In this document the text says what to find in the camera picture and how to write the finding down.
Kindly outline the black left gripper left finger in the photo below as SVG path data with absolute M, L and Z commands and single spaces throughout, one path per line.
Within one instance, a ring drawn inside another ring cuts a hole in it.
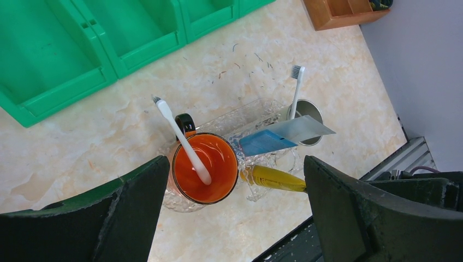
M 1 214 L 1 261 L 147 261 L 169 170 L 158 156 L 40 210 Z

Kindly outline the white toothpaste tube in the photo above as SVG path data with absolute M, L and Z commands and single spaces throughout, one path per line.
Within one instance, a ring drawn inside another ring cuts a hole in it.
M 335 134 L 336 132 L 331 130 L 330 128 L 326 127 L 324 124 L 321 125 L 323 135 L 330 135 Z M 292 142 L 300 142 L 305 140 L 305 138 L 301 138 L 301 136 L 308 135 L 308 129 L 302 127 L 298 122 L 297 119 L 286 120 L 283 122 L 277 122 L 274 124 L 270 124 L 266 126 L 266 129 L 292 141 Z

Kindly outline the blue toothpaste tube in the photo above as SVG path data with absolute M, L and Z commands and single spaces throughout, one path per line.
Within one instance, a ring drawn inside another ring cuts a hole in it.
M 239 145 L 245 156 L 256 156 L 296 147 L 297 144 L 268 130 L 260 130 L 239 140 Z

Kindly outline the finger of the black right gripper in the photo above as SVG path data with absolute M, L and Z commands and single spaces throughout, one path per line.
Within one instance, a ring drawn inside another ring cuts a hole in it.
M 462 212 L 462 172 L 411 174 L 392 170 L 367 183 L 421 204 Z

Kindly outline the yellow toothpaste tube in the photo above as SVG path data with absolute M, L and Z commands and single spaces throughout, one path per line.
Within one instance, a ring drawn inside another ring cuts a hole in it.
M 304 180 L 289 173 L 261 165 L 248 165 L 240 171 L 240 177 L 250 185 L 306 193 Z

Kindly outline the orange plastic mug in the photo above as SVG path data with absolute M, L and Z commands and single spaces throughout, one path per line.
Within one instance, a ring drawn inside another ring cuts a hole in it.
M 168 189 L 200 205 L 224 200 L 235 188 L 239 175 L 238 158 L 232 145 L 220 135 L 197 131 L 193 118 L 187 113 L 177 115 L 175 123 L 208 171 L 210 183 L 200 179 L 185 149 L 177 141 L 168 154 Z

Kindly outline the green compartment bin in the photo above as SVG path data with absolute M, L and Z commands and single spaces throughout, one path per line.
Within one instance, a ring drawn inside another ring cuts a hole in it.
M 30 127 L 267 1 L 1 1 L 1 108 Z

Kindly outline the steel cup orange sleeve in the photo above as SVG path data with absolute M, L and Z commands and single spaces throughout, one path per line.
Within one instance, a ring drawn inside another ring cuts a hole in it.
M 292 109 L 295 109 L 294 118 L 304 128 L 308 129 L 309 134 L 301 136 L 305 138 L 299 142 L 303 146 L 314 146 L 322 139 L 321 125 L 323 122 L 322 114 L 319 108 L 311 101 L 306 99 L 299 99 L 295 104 L 291 104 L 287 109 L 284 109 L 284 116 L 287 120 L 291 117 Z

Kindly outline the clear textured plastic tray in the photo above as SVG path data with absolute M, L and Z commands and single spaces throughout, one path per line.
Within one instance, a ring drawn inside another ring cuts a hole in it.
M 271 188 L 288 189 L 287 183 L 253 174 L 254 166 L 267 166 L 295 175 L 302 169 L 295 143 L 268 130 L 268 126 L 283 121 L 283 105 L 273 99 L 257 99 L 209 122 L 196 126 L 188 115 L 180 116 L 183 130 L 211 133 L 228 142 L 238 158 L 237 183 L 250 187 L 247 197 L 257 201 Z

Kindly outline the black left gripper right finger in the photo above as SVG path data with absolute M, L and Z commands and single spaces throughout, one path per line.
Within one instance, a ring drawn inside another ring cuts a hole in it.
M 462 212 L 417 203 L 304 159 L 325 261 L 462 261 Z

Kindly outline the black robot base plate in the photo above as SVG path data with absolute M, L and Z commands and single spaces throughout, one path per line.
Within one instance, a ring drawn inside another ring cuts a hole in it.
M 308 218 L 254 261 L 323 261 L 318 231 L 313 217 Z

